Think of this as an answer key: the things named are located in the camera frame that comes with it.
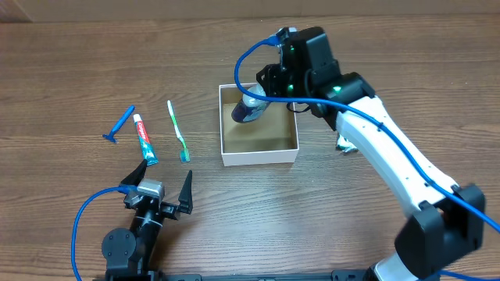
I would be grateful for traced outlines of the clear sanitizer bottle dark label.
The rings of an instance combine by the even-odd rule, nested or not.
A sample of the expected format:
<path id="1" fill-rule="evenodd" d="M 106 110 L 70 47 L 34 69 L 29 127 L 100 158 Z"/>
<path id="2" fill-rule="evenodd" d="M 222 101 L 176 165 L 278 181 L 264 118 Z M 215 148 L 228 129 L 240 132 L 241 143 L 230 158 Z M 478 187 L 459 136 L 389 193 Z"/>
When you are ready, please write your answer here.
<path id="1" fill-rule="evenodd" d="M 243 94 L 241 100 L 235 105 L 231 117 L 237 123 L 250 123 L 257 120 L 269 105 L 268 101 Z"/>

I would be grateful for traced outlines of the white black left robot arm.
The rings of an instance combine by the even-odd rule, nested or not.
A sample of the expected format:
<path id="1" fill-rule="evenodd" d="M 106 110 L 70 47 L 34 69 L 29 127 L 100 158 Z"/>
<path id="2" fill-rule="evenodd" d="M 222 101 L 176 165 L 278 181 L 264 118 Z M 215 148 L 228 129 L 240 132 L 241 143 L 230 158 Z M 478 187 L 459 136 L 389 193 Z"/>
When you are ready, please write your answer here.
<path id="1" fill-rule="evenodd" d="M 163 200 L 163 183 L 145 178 L 144 160 L 119 184 L 125 193 L 125 208 L 135 211 L 129 228 L 116 228 L 102 241 L 106 259 L 106 280 L 169 280 L 159 269 L 150 266 L 155 244 L 165 219 L 178 220 L 181 214 L 190 215 L 193 209 L 192 178 L 188 172 L 178 197 L 178 203 Z"/>

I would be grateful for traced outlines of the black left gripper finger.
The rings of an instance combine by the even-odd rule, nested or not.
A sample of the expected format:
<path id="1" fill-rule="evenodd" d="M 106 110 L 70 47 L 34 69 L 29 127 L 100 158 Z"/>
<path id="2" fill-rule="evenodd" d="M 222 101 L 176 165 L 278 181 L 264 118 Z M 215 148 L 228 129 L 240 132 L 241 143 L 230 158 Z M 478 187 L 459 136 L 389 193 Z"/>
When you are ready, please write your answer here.
<path id="1" fill-rule="evenodd" d="M 188 215 L 192 213 L 193 209 L 192 179 L 193 172 L 190 170 L 185 178 L 184 185 L 178 197 L 180 212 Z"/>
<path id="2" fill-rule="evenodd" d="M 144 159 L 132 173 L 120 182 L 120 186 L 137 186 L 144 179 L 147 167 L 148 161 Z"/>

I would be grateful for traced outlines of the blue disposable razor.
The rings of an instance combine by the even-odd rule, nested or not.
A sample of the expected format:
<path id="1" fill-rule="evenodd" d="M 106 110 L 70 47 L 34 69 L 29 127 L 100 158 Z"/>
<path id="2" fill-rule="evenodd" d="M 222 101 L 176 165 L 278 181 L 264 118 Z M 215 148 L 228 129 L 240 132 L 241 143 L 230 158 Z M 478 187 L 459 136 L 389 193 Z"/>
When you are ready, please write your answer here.
<path id="1" fill-rule="evenodd" d="M 115 138 L 115 135 L 118 133 L 118 131 L 122 128 L 124 123 L 130 118 L 132 113 L 135 110 L 135 106 L 131 105 L 124 114 L 118 119 L 116 124 L 112 127 L 112 129 L 109 131 L 108 134 L 103 134 L 102 137 L 114 144 L 118 143 L 118 140 Z"/>

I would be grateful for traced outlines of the green white toothbrush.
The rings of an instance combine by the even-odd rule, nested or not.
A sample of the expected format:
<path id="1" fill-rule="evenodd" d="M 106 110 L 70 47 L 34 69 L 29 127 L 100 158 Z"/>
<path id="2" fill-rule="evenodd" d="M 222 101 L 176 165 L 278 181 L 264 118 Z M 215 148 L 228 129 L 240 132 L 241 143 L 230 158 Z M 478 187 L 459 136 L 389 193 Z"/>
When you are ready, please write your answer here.
<path id="1" fill-rule="evenodd" d="M 179 128 L 178 123 L 177 123 L 177 118 L 175 116 L 175 111 L 173 109 L 173 104 L 172 104 L 171 100 L 167 101 L 167 109 L 168 109 L 170 118 L 171 118 L 172 123 L 173 123 L 173 128 L 174 128 L 176 137 L 182 146 L 182 148 L 180 150 L 180 160 L 182 162 L 190 162 L 191 156 L 190 156 L 188 147 L 185 143 L 184 137 L 182 136 L 182 133 L 180 132 L 180 128 Z"/>

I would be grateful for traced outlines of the green soap bar packet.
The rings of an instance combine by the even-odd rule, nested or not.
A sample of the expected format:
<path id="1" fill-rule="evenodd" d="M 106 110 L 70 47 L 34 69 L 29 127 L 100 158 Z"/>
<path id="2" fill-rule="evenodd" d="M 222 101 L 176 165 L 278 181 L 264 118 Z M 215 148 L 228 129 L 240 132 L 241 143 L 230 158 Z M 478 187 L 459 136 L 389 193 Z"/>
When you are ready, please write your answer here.
<path id="1" fill-rule="evenodd" d="M 342 136 L 340 133 L 337 135 L 336 150 L 345 155 L 359 151 L 359 149 L 351 141 Z"/>

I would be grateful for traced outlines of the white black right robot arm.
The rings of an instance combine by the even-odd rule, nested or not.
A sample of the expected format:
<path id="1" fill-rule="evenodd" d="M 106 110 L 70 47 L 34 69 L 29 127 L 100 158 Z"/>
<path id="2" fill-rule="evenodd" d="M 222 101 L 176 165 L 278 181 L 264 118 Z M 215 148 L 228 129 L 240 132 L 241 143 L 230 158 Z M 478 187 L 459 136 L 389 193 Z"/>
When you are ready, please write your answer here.
<path id="1" fill-rule="evenodd" d="M 266 66 L 256 75 L 271 101 L 305 103 L 351 141 L 389 186 L 407 218 L 395 253 L 372 265 L 368 280 L 425 280 L 478 250 L 486 205 L 482 190 L 461 187 L 436 168 L 398 128 L 358 73 Z"/>

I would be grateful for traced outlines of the red green toothpaste tube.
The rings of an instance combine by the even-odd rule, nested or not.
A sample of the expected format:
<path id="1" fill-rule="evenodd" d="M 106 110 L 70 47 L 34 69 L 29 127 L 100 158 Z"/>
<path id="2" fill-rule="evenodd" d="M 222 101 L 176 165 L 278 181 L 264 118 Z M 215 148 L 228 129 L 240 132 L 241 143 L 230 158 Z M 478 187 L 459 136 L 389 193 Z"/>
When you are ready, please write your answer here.
<path id="1" fill-rule="evenodd" d="M 157 164 L 159 160 L 154 152 L 151 141 L 149 140 L 148 133 L 145 129 L 145 125 L 141 116 L 139 114 L 134 114 L 133 119 L 144 160 L 147 161 L 147 165 Z"/>

